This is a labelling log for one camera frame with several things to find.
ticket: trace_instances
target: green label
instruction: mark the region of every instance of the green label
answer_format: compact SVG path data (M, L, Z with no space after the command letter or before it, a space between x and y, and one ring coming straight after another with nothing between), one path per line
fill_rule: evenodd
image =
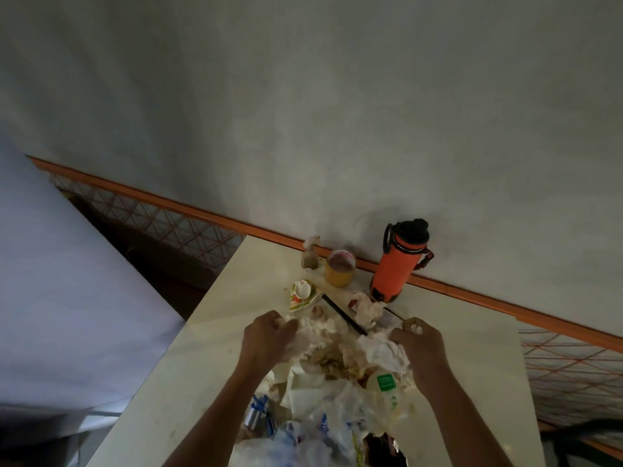
M376 379L379 381L379 387L381 392L389 392L396 387L394 377L391 374L385 374L384 376L378 376Z

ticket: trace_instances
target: table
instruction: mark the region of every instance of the table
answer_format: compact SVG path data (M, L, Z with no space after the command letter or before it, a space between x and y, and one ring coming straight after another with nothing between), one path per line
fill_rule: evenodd
M104 439L88 467L160 467L207 410L232 373L245 326L276 309L288 312L292 282L311 278L342 308L372 274L357 271L335 289L300 267L300 251L248 236L189 321ZM405 285L390 308L419 316L444 335L448 360L516 467L544 467L515 318L439 293ZM425 398L397 438L411 465L450 467Z

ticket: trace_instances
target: person's left hand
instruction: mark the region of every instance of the person's left hand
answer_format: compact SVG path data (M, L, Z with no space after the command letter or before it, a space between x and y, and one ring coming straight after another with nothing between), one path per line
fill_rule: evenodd
M299 329L296 318L283 323L281 315L274 310L255 318L244 330L236 369L261 379L281 362L286 346Z

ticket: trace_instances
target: cup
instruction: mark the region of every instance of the cup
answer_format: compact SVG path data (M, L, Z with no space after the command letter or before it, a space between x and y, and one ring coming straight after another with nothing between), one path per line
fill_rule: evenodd
M329 254L324 266L325 280L337 288L342 288L353 281L357 260L349 251L338 249Z

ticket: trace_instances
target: orange water bottle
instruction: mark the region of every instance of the orange water bottle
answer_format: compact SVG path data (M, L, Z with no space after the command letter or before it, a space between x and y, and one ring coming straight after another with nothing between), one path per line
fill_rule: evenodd
M426 247L428 223L423 219L388 224L383 236L383 257L370 283L372 298L395 300L414 270L426 267L434 254Z

